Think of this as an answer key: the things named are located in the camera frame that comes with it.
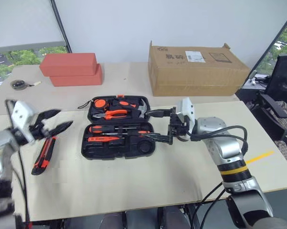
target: white table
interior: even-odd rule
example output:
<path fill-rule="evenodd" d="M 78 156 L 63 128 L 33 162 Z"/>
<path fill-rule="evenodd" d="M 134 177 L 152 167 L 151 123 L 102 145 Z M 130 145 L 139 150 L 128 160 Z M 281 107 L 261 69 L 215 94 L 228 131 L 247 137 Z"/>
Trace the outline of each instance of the white table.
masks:
<path fill-rule="evenodd" d="M 23 100 L 39 111 L 50 108 L 76 111 L 86 101 L 102 95 L 142 95 L 151 106 L 176 104 L 182 97 L 153 97 L 146 62 L 102 64 L 104 82 L 98 86 L 54 87 L 48 77 L 44 77 L 38 65 L 16 66 L 12 75 L 0 86 L 0 115 L 6 114 L 5 99 Z M 15 91 L 10 87 L 13 80 L 26 83 L 42 81 L 40 85 Z M 238 101 L 235 96 L 191 97 L 193 103 Z"/>
<path fill-rule="evenodd" d="M 242 102 L 195 104 L 195 110 L 197 117 L 217 116 L 227 125 L 247 128 L 249 151 L 246 160 L 274 152 L 249 164 L 251 174 L 264 192 L 287 188 L 287 161 Z M 87 160 L 80 152 L 82 135 L 89 124 L 86 115 L 86 111 L 61 112 L 49 120 L 49 126 L 68 120 L 74 120 L 74 123 L 59 135 L 49 167 L 43 174 L 31 175 L 42 143 L 22 148 L 31 220 L 200 201 L 222 180 L 203 142 L 183 143 L 175 139 L 172 146 L 157 143 L 155 152 L 149 157 Z M 151 118 L 150 122 L 155 132 L 166 134 L 168 117 Z M 7 116 L 0 115 L 0 130 L 7 125 Z M 242 136 L 239 130 L 230 133 Z M 12 156 L 12 162 L 19 171 L 16 154 Z M 15 177 L 12 184 L 15 210 L 24 219 L 23 197 Z"/>

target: screwdriver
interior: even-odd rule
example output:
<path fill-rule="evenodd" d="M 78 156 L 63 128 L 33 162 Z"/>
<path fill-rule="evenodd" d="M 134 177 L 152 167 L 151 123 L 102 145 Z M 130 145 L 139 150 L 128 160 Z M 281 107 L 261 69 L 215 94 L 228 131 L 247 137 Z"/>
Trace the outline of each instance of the screwdriver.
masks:
<path fill-rule="evenodd" d="M 114 140 L 123 139 L 121 137 L 89 137 L 89 142 L 110 142 Z"/>
<path fill-rule="evenodd" d="M 101 135 L 132 135 L 132 136 L 142 136 L 143 134 L 148 134 L 150 133 L 150 131 L 148 130 L 140 130 L 140 131 L 136 131 L 136 130 L 132 130 L 132 131 L 128 131 L 127 133 L 104 133 Z"/>
<path fill-rule="evenodd" d="M 99 133 L 104 133 L 104 132 L 114 132 L 115 130 L 127 130 L 127 129 L 138 129 L 137 127 L 120 127 L 120 128 L 115 128 L 113 125 L 95 125 L 91 126 L 89 128 L 89 131 L 91 133 L 99 134 Z"/>

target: pliers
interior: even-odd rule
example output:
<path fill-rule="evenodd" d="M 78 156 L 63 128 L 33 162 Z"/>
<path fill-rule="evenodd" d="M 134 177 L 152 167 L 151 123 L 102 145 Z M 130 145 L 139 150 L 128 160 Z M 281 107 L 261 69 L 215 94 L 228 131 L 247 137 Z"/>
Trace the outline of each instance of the pliers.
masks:
<path fill-rule="evenodd" d="M 105 120 L 110 120 L 112 118 L 123 118 L 126 117 L 126 115 L 120 115 L 120 116 L 113 116 L 113 115 L 118 115 L 118 114 L 127 114 L 127 110 L 115 110 L 115 111 L 106 111 L 105 113 L 99 113 L 99 114 L 94 114 L 94 118 L 104 118 Z"/>

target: hammer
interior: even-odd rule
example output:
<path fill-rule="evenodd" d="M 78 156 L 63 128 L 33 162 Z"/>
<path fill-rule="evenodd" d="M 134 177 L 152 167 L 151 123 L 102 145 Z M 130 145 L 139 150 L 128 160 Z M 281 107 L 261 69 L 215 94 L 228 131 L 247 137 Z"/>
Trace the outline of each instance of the hammer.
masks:
<path fill-rule="evenodd" d="M 142 99 L 142 102 L 143 102 L 143 106 L 138 106 L 138 110 L 141 112 L 139 115 L 140 118 L 144 118 L 144 114 L 147 111 L 147 104 L 144 102 L 143 99 Z"/>

